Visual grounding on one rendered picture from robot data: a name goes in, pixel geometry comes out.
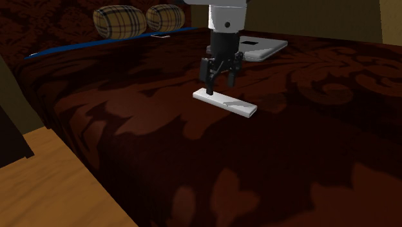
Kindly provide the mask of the large plaid bolster pillow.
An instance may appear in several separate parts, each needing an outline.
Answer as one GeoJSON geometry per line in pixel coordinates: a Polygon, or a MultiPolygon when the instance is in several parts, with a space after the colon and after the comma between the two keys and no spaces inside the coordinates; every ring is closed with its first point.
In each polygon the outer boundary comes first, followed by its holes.
{"type": "Polygon", "coordinates": [[[136,37],[147,29],[142,11],[128,5],[109,5],[95,10],[93,23],[99,35],[105,39],[136,37]]]}

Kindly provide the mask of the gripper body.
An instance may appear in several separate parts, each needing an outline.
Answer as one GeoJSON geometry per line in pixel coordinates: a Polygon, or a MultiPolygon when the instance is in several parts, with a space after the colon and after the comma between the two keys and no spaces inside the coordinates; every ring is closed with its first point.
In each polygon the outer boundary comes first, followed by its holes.
{"type": "Polygon", "coordinates": [[[241,60],[236,56],[239,49],[239,33],[222,33],[211,31],[210,52],[211,59],[208,59],[208,67],[217,69],[221,62],[229,62],[229,68],[234,63],[234,69],[241,69],[241,60]]]}

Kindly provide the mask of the bed with dark red cover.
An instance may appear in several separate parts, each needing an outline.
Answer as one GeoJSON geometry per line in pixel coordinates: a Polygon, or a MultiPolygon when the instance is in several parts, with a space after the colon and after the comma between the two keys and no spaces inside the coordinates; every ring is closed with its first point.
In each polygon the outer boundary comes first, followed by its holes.
{"type": "Polygon", "coordinates": [[[166,0],[0,0],[31,107],[139,227],[402,227],[402,46],[282,35],[245,118],[193,98],[209,30],[102,44],[92,13],[166,0]]]}

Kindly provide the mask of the white flat remote control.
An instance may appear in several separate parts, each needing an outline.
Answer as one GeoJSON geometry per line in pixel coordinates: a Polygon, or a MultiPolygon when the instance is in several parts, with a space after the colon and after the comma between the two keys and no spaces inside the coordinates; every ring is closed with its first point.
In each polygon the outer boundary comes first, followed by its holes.
{"type": "Polygon", "coordinates": [[[213,92],[212,95],[209,95],[207,94],[205,88],[200,88],[193,92],[193,98],[246,118],[250,118],[258,108],[255,104],[251,104],[234,97],[229,97],[218,92],[213,92]]]}

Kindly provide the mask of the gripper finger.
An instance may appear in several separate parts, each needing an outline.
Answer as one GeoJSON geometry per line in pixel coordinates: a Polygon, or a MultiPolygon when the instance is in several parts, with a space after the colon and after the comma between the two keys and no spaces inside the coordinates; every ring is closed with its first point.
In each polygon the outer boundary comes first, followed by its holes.
{"type": "Polygon", "coordinates": [[[221,73],[223,66],[223,61],[214,58],[201,58],[199,80],[205,83],[208,95],[213,95],[215,79],[221,73]]]}
{"type": "Polygon", "coordinates": [[[235,85],[235,79],[239,71],[242,69],[242,60],[244,54],[242,52],[236,52],[227,60],[227,69],[229,75],[227,77],[227,85],[233,87],[235,85]]]}

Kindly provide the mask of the white closed laptop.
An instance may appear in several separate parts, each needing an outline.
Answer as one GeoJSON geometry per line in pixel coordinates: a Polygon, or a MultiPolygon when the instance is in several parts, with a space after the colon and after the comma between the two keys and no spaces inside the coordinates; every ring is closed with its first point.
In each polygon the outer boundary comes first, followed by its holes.
{"type": "MultiPolygon", "coordinates": [[[[283,40],[242,35],[240,36],[238,51],[244,54],[243,61],[262,62],[285,48],[287,44],[288,42],[283,40]]],[[[210,45],[207,47],[207,53],[211,55],[210,45]]]]}

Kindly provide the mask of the small plaid bolster pillow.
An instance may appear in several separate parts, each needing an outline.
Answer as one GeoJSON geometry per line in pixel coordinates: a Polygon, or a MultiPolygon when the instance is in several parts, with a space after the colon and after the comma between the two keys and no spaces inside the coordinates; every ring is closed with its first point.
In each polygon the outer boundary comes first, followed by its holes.
{"type": "Polygon", "coordinates": [[[170,32],[182,28],[186,17],[184,11],[175,5],[155,5],[146,12],[149,28],[155,32],[170,32]]]}

